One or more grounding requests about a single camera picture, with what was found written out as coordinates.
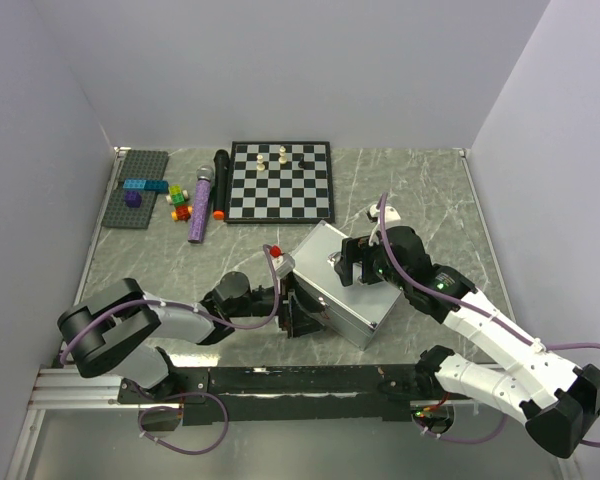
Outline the grey metal case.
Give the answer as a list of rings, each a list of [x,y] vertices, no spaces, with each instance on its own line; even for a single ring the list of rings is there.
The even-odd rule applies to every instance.
[[[336,273],[345,234],[322,221],[292,251],[301,288],[321,306],[318,321],[364,350],[376,336],[401,292],[388,283],[343,286]]]

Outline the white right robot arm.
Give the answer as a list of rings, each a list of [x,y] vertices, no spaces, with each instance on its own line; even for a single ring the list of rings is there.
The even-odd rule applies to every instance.
[[[435,346],[416,365],[428,398],[444,392],[472,398],[520,422],[545,451],[570,457],[600,416],[600,369],[578,366],[516,326],[456,269],[433,262],[407,226],[346,237],[334,269],[343,286],[360,265],[364,285],[386,282],[419,312],[460,334],[497,365],[491,370]]]

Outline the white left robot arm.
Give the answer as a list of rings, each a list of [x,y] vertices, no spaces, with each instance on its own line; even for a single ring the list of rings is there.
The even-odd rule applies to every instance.
[[[62,364],[73,362],[84,378],[114,373],[134,381],[156,402],[173,397],[177,377],[168,355],[150,337],[194,345],[220,343],[238,318],[255,318],[252,329],[277,321],[289,337],[321,329],[326,308],[292,274],[269,288],[254,289],[241,272],[230,272],[199,303],[167,301],[124,278],[64,312],[57,325],[65,342]]]

